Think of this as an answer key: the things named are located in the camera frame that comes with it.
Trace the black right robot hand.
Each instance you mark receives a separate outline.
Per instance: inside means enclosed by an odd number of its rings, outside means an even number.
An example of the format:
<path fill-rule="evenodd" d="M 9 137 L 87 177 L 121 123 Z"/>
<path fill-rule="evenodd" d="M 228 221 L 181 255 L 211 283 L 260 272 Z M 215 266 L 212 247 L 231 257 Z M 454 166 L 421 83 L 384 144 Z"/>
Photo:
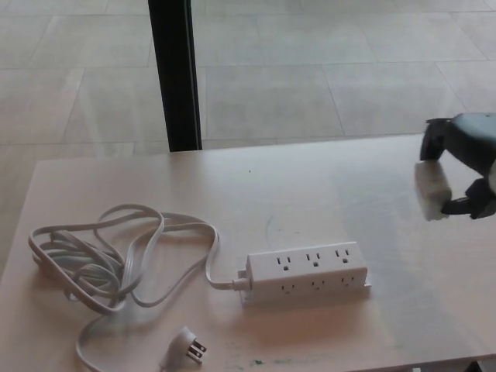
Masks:
<path fill-rule="evenodd" d="M 462 198 L 452 198 L 439 163 L 445 152 L 480 175 Z M 461 113 L 428 120 L 419 160 L 415 171 L 418 191 L 430 203 L 437 219 L 449 215 L 482 219 L 495 214 L 494 113 Z"/>

